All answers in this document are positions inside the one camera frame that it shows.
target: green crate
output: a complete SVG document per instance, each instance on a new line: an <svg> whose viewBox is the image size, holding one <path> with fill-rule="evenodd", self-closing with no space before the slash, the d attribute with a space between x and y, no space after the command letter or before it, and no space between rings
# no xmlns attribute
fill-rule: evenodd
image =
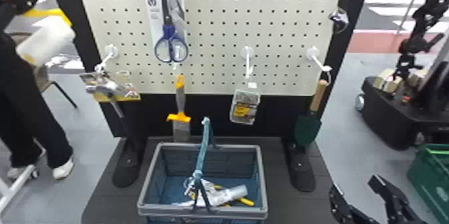
<svg viewBox="0 0 449 224"><path fill-rule="evenodd" d="M407 176L440 224L449 224L449 144L421 146Z"/></svg>

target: pegboard hook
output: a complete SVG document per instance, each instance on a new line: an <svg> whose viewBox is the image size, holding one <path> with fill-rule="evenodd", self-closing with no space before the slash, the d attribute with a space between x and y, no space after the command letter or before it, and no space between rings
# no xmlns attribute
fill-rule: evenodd
<svg viewBox="0 0 449 224"><path fill-rule="evenodd" d="M106 62L109 61L109 59L118 57L118 48L112 43L104 47L104 51L106 52L107 56L94 68L95 71L99 74L103 74L106 71Z"/></svg>
<svg viewBox="0 0 449 224"><path fill-rule="evenodd" d="M306 57L308 60L313 60L318 67L321 69L322 72L326 72L327 77L329 79L329 84L332 83L331 81L331 74L330 71L332 70L332 67L329 65L324 66L317 58L317 56L319 56L319 49L315 46L312 46L311 48L309 48L306 52Z"/></svg>
<svg viewBox="0 0 449 224"><path fill-rule="evenodd" d="M249 47L246 45L240 51L240 55L242 56L242 58L246 59L246 61L247 61L245 78L249 79L254 70L254 66L250 66L250 61L249 61L251 56L254 55L254 50L252 49L252 47Z"/></svg>
<svg viewBox="0 0 449 224"><path fill-rule="evenodd" d="M180 46L179 45L175 46L174 52L176 54L176 59L179 59L179 57L180 57L179 56L180 55ZM179 63L178 62L173 62L173 76L174 76L175 80L177 79L178 72L179 72Z"/></svg>

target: blue scissors handle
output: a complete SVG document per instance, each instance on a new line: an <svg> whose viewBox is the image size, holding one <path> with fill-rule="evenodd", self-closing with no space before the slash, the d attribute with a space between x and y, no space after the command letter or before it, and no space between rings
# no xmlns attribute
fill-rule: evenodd
<svg viewBox="0 0 449 224"><path fill-rule="evenodd" d="M182 62L184 61L188 56L188 47L185 43L185 41L179 37L179 35L176 33L176 29L173 25L164 25L162 27L163 35L158 40L156 45L154 46L154 55L161 61L161 62ZM182 49L185 51L185 54L183 54L180 57L176 57L176 52L174 49L174 43L176 45L180 45ZM164 45L168 46L168 55L167 57L164 57L164 55L159 54L159 49L161 47L164 47Z"/></svg>

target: black table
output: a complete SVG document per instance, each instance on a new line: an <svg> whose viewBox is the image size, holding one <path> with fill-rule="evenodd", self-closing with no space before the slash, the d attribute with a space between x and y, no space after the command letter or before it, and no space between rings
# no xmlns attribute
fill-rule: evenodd
<svg viewBox="0 0 449 224"><path fill-rule="evenodd" d="M330 212L328 198L332 181L315 143L307 150L307 155L315 172L317 188L312 193L302 193L290 184L280 138L215 139L218 144L258 144L261 147L269 208L265 223L336 223ZM169 142L170 139L149 138L140 176L133 185L125 189L118 189L111 182L115 163L124 144L123 140L119 142L84 209L83 224L146 223L146 219L138 215L136 204L154 149L160 141Z"/></svg>

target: black stand base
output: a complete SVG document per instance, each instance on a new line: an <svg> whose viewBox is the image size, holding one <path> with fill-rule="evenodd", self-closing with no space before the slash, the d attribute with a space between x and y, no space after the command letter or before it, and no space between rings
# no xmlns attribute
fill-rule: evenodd
<svg viewBox="0 0 449 224"><path fill-rule="evenodd" d="M315 175L309 162L305 146L298 146L294 140L284 140L287 165L291 184L301 192L313 192L317 187Z"/></svg>
<svg viewBox="0 0 449 224"><path fill-rule="evenodd" d="M141 144L132 139L125 141L114 173L112 174L112 184L118 188L129 187L138 178L145 145L147 143L146 140L142 141Z"/></svg>
<svg viewBox="0 0 449 224"><path fill-rule="evenodd" d="M413 146L417 134L449 138L449 112L430 113L402 103L402 92L395 96L373 87L376 77L367 77L361 89L365 92L361 115L366 124L391 148L403 150Z"/></svg>

